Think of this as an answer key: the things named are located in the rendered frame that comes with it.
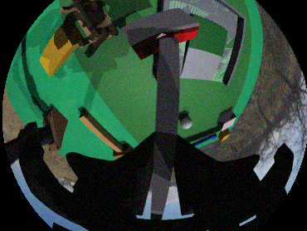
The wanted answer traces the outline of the dark green mat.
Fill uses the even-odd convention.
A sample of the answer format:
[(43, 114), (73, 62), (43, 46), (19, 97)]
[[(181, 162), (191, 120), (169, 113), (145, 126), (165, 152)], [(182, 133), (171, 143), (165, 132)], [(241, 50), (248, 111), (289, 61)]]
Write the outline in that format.
[[(157, 52), (140, 60), (120, 28), (160, 12), (163, 0), (97, 0), (110, 16), (117, 34), (97, 47), (90, 43), (74, 52), (91, 85), (114, 113), (120, 124), (140, 144), (156, 126)], [(233, 111), (250, 65), (251, 21), (244, 0), (229, 2), (246, 18), (245, 37), (240, 59), (230, 85), (220, 81), (180, 78), (179, 121), (190, 116), (192, 125), (183, 129), (178, 123), (177, 135), (184, 139), (217, 128), (220, 115)]]

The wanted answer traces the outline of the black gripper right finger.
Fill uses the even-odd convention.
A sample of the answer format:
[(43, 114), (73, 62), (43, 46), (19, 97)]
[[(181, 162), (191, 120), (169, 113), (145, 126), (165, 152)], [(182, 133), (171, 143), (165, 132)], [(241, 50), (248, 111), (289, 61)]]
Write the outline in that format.
[(253, 170), (260, 155), (220, 162), (201, 152), (182, 136), (177, 135), (173, 159), (181, 216), (193, 210), (223, 181)]

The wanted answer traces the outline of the orange wooden mallet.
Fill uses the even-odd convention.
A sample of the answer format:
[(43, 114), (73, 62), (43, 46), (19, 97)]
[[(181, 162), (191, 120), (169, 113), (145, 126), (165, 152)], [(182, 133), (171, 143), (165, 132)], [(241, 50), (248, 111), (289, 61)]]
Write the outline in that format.
[(130, 152), (133, 149), (133, 146), (126, 145), (126, 143), (120, 145), (113, 136), (108, 135), (104, 128), (101, 128), (100, 123), (95, 121), (94, 116), (91, 116), (90, 112), (87, 110), (82, 111), (80, 113), (80, 118), (78, 119), (80, 119), (80, 121), (83, 122), (90, 131), (93, 131), (93, 133), (95, 133), (95, 135), (97, 135), (105, 145), (114, 149), (113, 156), (115, 159), (118, 159), (119, 157), (121, 158), (121, 155), (126, 155), (127, 152)]

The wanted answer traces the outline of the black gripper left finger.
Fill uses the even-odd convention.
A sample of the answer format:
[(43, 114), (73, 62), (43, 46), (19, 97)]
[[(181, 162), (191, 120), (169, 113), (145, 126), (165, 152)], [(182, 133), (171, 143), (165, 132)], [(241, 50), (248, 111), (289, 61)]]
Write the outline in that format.
[(76, 152), (66, 153), (66, 161), (77, 178), (123, 192), (136, 210), (136, 215), (144, 215), (144, 206), (153, 178), (154, 132), (136, 148), (115, 161), (91, 158)]

